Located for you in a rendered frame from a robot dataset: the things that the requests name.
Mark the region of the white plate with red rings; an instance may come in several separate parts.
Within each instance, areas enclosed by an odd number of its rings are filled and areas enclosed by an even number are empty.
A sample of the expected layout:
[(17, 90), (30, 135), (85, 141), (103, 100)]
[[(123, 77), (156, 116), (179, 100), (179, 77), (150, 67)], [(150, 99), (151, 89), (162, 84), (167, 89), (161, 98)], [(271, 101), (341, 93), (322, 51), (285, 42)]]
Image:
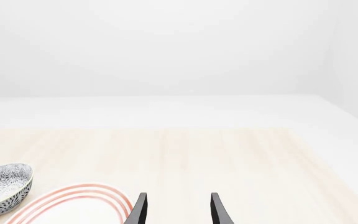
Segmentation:
[(3, 224), (124, 224), (133, 207), (113, 186), (74, 184), (33, 199)]

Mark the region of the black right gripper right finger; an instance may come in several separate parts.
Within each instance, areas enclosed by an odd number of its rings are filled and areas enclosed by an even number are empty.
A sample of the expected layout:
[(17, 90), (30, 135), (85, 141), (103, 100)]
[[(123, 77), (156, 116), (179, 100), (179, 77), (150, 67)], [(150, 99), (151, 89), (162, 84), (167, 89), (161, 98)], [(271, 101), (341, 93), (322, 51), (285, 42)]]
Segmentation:
[(216, 192), (211, 194), (210, 210), (213, 224), (234, 224)]

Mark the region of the black patterned bowl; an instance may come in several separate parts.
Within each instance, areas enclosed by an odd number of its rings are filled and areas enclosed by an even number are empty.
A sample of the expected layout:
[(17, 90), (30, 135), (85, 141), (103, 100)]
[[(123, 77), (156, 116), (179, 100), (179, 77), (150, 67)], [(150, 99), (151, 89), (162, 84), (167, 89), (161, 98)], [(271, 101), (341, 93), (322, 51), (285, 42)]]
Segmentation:
[(33, 178), (34, 170), (27, 164), (0, 166), (0, 215), (22, 203), (32, 188)]

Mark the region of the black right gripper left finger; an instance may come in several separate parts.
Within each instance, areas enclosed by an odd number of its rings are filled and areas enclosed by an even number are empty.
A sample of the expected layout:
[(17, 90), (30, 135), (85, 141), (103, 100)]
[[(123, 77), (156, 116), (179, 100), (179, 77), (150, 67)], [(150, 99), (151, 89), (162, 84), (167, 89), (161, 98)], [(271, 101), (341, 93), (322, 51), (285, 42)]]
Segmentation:
[(147, 218), (147, 194), (142, 192), (124, 224), (145, 224)]

